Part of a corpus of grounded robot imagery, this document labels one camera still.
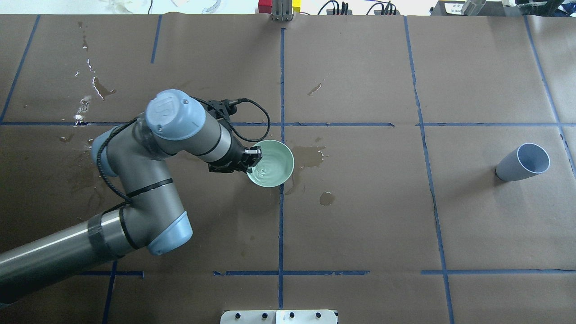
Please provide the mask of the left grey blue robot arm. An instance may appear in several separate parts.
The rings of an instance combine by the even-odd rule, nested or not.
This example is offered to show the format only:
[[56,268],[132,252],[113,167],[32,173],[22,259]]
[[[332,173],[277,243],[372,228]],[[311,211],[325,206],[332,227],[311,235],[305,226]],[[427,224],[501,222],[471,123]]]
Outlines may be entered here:
[[193,228],[166,160],[186,152],[210,172],[251,172],[263,150],[230,122],[243,103],[264,113],[268,135],[270,115],[254,100],[202,100],[164,90],[140,115],[95,138],[93,164],[121,202],[83,223],[3,252],[1,307],[138,249],[160,256],[188,242]]

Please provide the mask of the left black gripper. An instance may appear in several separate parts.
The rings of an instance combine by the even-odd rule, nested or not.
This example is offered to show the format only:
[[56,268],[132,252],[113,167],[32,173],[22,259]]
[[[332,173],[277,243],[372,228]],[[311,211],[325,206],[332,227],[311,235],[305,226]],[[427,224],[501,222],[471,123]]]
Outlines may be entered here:
[[245,148],[224,126],[220,126],[218,143],[208,153],[208,172],[231,174],[235,171],[247,172],[262,159],[260,146]]

